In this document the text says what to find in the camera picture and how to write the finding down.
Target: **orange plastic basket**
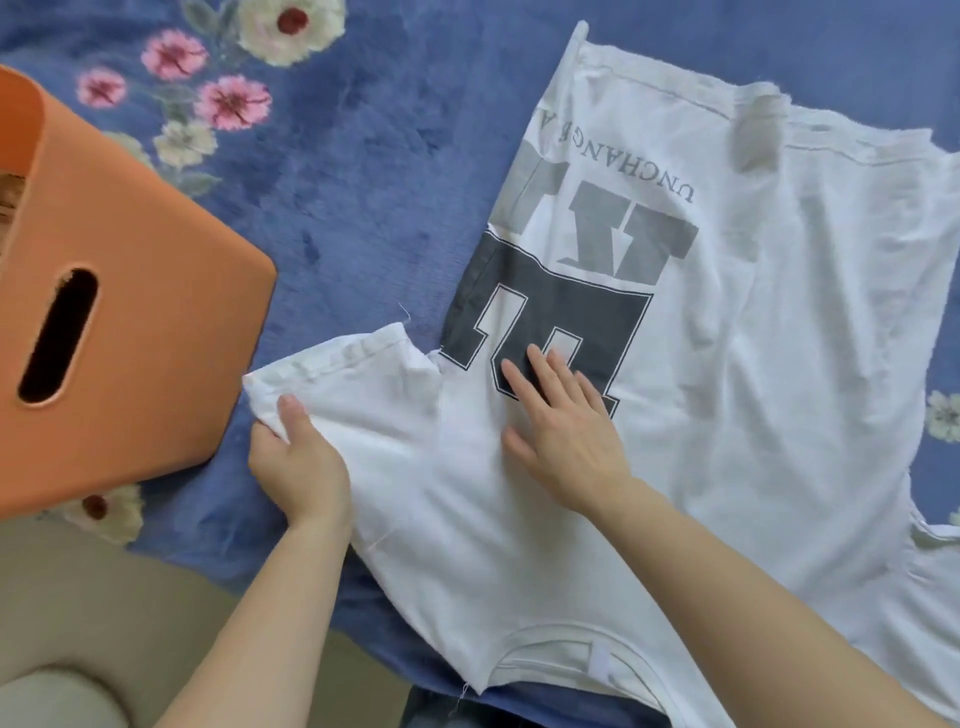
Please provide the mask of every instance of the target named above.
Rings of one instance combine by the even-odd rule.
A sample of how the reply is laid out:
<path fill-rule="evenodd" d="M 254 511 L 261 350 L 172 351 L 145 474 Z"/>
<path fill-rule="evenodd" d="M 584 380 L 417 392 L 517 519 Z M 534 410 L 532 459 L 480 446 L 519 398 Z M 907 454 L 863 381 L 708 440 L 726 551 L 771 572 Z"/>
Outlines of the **orange plastic basket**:
<path fill-rule="evenodd" d="M 0 516 L 209 458 L 273 291 L 268 257 L 0 66 Z"/>

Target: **pink flower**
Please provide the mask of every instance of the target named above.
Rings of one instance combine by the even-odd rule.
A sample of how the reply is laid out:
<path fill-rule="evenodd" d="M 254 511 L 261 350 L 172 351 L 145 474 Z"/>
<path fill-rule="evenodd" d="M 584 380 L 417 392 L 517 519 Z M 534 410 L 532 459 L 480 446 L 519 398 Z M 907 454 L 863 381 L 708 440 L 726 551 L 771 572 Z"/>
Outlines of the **pink flower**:
<path fill-rule="evenodd" d="M 140 60 L 164 81 L 188 79 L 206 64 L 208 54 L 196 38 L 181 31 L 163 31 L 147 41 Z"/>
<path fill-rule="evenodd" d="M 273 99 L 259 81 L 243 76 L 224 76 L 197 91 L 200 100 L 194 112 L 214 129 L 236 132 L 249 129 L 270 116 Z"/>
<path fill-rule="evenodd" d="M 91 68 L 77 77 L 77 98 L 95 109 L 111 109 L 127 96 L 127 81 L 109 68 Z"/>

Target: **floral rug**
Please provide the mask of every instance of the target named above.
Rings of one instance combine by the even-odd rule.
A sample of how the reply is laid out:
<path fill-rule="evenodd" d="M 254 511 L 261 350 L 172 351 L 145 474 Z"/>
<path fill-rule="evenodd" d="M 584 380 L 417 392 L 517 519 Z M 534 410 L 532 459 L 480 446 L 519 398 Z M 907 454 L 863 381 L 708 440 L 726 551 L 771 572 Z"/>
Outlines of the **floral rug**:
<path fill-rule="evenodd" d="M 577 20 L 591 39 L 960 148 L 954 0 L 7 0 L 27 73 L 279 271 L 253 362 L 406 319 L 436 346 L 530 112 Z M 913 467 L 928 520 L 960 509 L 960 278 Z M 246 467 L 241 402 L 203 468 L 72 506 L 137 551 L 241 590 L 283 521 Z M 142 529 L 136 516 L 146 502 Z M 462 685 L 351 556 L 335 624 L 412 682 Z M 636 703 L 519 684 L 484 700 L 548 728 L 662 725 Z"/>

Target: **t-shirt sleeve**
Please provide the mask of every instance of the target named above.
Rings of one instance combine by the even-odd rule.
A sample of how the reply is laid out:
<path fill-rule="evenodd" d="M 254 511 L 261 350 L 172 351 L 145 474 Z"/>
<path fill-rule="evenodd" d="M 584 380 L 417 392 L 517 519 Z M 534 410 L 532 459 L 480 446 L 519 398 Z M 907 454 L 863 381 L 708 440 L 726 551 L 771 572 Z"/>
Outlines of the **t-shirt sleeve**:
<path fill-rule="evenodd" d="M 244 377 L 253 414 L 284 440 L 280 395 L 303 402 L 350 473 L 354 545 L 374 547 L 413 513 L 436 437 L 441 377 L 403 324 L 343 336 Z"/>

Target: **right hand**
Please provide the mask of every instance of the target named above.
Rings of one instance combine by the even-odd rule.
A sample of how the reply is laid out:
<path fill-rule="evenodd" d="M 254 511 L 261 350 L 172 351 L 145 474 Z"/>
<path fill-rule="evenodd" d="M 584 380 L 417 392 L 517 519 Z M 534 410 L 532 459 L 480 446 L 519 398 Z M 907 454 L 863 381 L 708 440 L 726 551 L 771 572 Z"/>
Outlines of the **right hand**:
<path fill-rule="evenodd" d="M 276 403 L 290 445 L 263 423 L 250 433 L 250 470 L 286 515 L 290 526 L 321 523 L 349 538 L 353 508 L 344 459 L 317 431 L 302 403 L 284 395 Z"/>
<path fill-rule="evenodd" d="M 564 508 L 588 518 L 630 480 L 630 465 L 600 393 L 582 373 L 572 374 L 551 352 L 531 344 L 527 357 L 546 399 L 512 361 L 503 375 L 533 425 L 528 442 L 512 426 L 503 447 Z"/>

